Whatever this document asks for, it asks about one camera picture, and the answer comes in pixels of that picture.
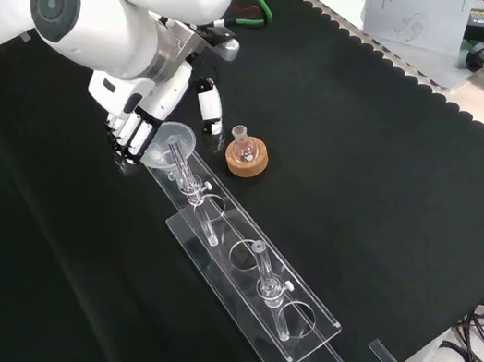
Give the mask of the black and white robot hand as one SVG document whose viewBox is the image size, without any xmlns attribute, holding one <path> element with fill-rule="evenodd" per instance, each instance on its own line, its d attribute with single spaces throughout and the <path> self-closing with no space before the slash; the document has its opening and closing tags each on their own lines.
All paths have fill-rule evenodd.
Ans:
<svg viewBox="0 0 484 362">
<path fill-rule="evenodd" d="M 200 112 L 208 133 L 222 133 L 223 111 L 214 80 L 191 77 L 192 62 L 197 56 L 191 54 L 176 73 L 162 83 L 148 78 L 126 81 L 103 71 L 93 72 L 88 91 L 107 112 L 105 131 L 120 171 L 125 173 L 132 165 L 140 163 L 161 124 L 170 118 L 190 87 L 196 88 L 198 95 L 203 97 Z"/>
</svg>

